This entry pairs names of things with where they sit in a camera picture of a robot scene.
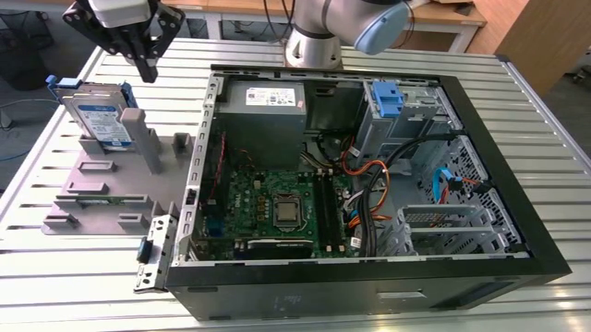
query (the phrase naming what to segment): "blue hard drive label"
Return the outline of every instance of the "blue hard drive label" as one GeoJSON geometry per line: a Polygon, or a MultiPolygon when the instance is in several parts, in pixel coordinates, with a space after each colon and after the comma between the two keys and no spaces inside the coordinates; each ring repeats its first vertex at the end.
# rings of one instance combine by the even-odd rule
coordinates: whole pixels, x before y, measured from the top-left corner
{"type": "Polygon", "coordinates": [[[106,147],[126,148],[131,146],[131,137],[119,122],[119,112],[108,105],[78,105],[80,116],[96,140],[106,147]]]}

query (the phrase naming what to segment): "white sticker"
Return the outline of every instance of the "white sticker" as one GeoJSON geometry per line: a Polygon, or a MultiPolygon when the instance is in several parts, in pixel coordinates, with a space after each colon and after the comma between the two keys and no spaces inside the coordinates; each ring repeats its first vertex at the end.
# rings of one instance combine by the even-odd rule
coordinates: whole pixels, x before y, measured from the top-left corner
{"type": "Polygon", "coordinates": [[[355,157],[359,157],[360,151],[355,147],[350,148],[350,152],[355,157]]]}
{"type": "Polygon", "coordinates": [[[248,106],[295,106],[296,90],[274,88],[248,88],[248,106]]]}
{"type": "Polygon", "coordinates": [[[131,145],[131,137],[126,127],[118,121],[119,112],[115,107],[78,105],[78,109],[98,141],[114,147],[127,147],[131,145]]]}
{"type": "Polygon", "coordinates": [[[362,239],[360,238],[358,238],[358,237],[352,237],[351,238],[351,246],[354,247],[354,248],[360,248],[362,247],[362,239]]]}

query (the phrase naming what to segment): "aluminum table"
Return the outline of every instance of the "aluminum table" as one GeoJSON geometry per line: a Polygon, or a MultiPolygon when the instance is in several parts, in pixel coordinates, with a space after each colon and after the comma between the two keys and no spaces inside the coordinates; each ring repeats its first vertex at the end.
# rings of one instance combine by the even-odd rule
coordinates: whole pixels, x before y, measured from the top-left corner
{"type": "MultiPolygon", "coordinates": [[[[282,66],[278,45],[178,39],[142,82],[96,50],[83,80],[134,86],[159,135],[196,132],[211,64],[282,66]]],[[[171,294],[132,293],[139,237],[46,236],[42,221],[78,157],[59,107],[0,200],[0,330],[583,331],[591,329],[591,163],[510,63],[488,55],[343,49],[346,69],[454,75],[472,100],[574,273],[468,311],[198,322],[171,294]]]]}

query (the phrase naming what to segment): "cpu socket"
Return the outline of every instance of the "cpu socket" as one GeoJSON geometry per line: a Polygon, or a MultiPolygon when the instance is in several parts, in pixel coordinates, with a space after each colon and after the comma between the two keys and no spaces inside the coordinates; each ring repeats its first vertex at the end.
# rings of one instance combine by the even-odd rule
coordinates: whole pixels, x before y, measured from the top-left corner
{"type": "Polygon", "coordinates": [[[274,226],[292,232],[302,225],[302,197],[298,194],[274,195],[274,226]]]}

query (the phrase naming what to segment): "circuit board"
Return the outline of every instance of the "circuit board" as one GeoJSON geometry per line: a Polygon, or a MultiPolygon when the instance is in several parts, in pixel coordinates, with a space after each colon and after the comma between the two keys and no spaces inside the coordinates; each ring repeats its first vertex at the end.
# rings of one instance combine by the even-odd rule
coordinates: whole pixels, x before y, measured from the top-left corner
{"type": "MultiPolygon", "coordinates": [[[[210,253],[216,260],[232,260],[231,243],[216,241],[223,239],[303,239],[314,242],[315,258],[348,257],[348,250],[327,251],[319,245],[319,225],[316,218],[316,205],[314,199],[314,173],[286,171],[238,171],[231,175],[227,215],[223,225],[215,225],[219,231],[211,234],[210,253]],[[298,224],[283,223],[282,214],[299,215],[298,224]]],[[[338,199],[336,207],[342,206],[343,193],[350,188],[347,176],[331,176],[338,199]]],[[[344,239],[340,211],[339,234],[344,239]]]]}

